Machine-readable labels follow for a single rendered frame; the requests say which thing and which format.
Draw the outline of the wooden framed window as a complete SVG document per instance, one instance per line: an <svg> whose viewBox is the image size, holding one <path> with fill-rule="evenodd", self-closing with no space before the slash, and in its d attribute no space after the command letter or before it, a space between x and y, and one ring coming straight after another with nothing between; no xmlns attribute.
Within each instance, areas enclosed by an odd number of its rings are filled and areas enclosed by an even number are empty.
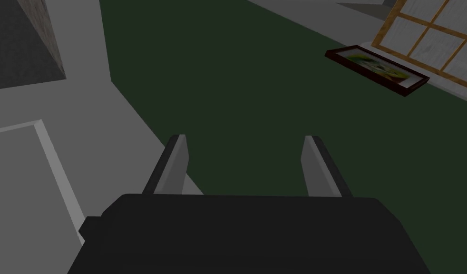
<svg viewBox="0 0 467 274"><path fill-rule="evenodd" d="M467 88L467 0L396 0L371 46Z"/></svg>

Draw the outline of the dark framed picture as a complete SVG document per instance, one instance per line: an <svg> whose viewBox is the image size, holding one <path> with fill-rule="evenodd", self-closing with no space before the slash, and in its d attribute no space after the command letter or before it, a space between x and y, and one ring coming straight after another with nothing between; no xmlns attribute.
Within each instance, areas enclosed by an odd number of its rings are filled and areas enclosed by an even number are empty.
<svg viewBox="0 0 467 274"><path fill-rule="evenodd" d="M403 97L430 79L359 45L331 49L324 56Z"/></svg>

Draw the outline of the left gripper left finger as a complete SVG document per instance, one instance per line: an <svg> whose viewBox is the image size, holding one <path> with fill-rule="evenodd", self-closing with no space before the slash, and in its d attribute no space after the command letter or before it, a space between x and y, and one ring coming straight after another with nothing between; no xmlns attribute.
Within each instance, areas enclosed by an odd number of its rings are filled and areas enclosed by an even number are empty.
<svg viewBox="0 0 467 274"><path fill-rule="evenodd" d="M144 188L143 194L180 195L183 192L189 153L186 136L172 135Z"/></svg>

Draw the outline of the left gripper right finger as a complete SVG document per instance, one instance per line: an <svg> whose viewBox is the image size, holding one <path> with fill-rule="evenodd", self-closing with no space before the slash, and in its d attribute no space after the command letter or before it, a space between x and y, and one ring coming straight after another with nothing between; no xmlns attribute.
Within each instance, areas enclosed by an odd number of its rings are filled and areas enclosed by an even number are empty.
<svg viewBox="0 0 467 274"><path fill-rule="evenodd" d="M301 166L308 196L353 197L326 145L319 136L305 136Z"/></svg>

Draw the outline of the grey door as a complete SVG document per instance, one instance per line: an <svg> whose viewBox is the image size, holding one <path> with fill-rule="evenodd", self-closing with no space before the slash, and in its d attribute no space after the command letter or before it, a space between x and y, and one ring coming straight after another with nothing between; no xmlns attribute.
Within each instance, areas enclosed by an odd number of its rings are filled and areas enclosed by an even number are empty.
<svg viewBox="0 0 467 274"><path fill-rule="evenodd" d="M0 128L0 274L67 274L83 221L43 121Z"/></svg>

